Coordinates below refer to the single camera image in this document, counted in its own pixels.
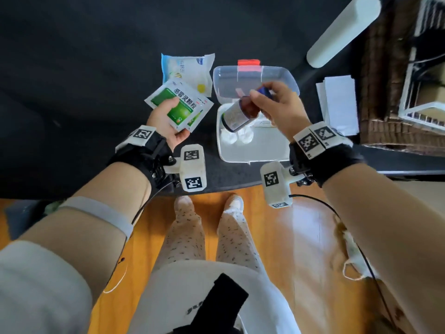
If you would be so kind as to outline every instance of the white sleeve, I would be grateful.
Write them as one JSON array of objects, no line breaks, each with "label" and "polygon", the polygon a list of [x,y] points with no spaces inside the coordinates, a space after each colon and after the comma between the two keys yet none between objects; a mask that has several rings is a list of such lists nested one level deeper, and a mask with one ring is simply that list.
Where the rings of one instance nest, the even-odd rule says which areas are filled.
[{"label": "white sleeve", "polygon": [[29,241],[0,252],[3,333],[86,333],[91,309],[86,281],[58,255]]}]

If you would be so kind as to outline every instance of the white plastic mount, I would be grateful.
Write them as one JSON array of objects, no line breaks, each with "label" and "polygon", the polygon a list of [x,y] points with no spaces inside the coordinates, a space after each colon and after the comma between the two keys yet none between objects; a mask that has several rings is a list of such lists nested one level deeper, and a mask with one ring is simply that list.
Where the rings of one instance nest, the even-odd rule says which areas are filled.
[{"label": "white plastic mount", "polygon": [[179,174],[182,189],[186,192],[198,192],[207,187],[206,162],[204,149],[199,144],[185,145],[181,157],[175,157],[176,164],[164,167],[167,174]]},{"label": "white plastic mount", "polygon": [[280,162],[266,163],[260,169],[264,198],[273,208],[291,206],[289,184],[306,177],[304,174],[292,176],[289,169],[290,167],[285,168]]}]

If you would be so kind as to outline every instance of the white tumbler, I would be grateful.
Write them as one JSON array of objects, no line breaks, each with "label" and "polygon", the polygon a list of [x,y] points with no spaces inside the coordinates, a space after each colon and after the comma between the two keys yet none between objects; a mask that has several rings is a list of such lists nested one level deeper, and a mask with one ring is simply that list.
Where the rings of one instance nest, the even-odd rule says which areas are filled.
[{"label": "white tumbler", "polygon": [[380,0],[352,0],[309,49],[308,63],[314,68],[324,66],[364,31],[379,16],[380,10]]}]

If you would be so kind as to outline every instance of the white pants with black print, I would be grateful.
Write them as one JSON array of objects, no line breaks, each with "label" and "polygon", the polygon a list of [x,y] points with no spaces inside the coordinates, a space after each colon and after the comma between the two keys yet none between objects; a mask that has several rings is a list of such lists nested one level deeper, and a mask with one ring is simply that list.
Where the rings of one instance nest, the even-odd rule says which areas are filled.
[{"label": "white pants with black print", "polygon": [[[176,220],[165,236],[152,272],[179,260],[205,259],[206,248],[201,217],[191,209],[179,209],[176,212]],[[222,213],[218,226],[216,261],[245,266],[266,274],[246,218],[239,209],[229,208]]]}]

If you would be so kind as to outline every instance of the floor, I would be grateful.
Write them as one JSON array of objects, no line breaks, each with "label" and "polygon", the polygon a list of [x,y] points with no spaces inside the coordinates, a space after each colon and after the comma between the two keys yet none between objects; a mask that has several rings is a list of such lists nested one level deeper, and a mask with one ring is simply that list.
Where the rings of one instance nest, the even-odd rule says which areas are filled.
[{"label": "floor", "polygon": [[[271,281],[281,290],[303,334],[369,333],[377,304],[371,281],[349,281],[342,275],[345,249],[342,224],[319,202],[294,198],[290,208],[272,209],[264,201],[261,186],[233,191],[244,198],[244,214],[253,240]],[[316,185],[292,187],[301,193],[326,201]],[[192,196],[206,233],[208,260],[217,248],[216,228],[230,192]],[[123,257],[92,311],[89,334],[124,334],[165,232],[175,218],[174,198],[159,197],[145,209]],[[0,200],[0,209],[8,204]],[[8,243],[4,216],[0,215],[0,248]],[[351,276],[356,272],[350,268]]]}]

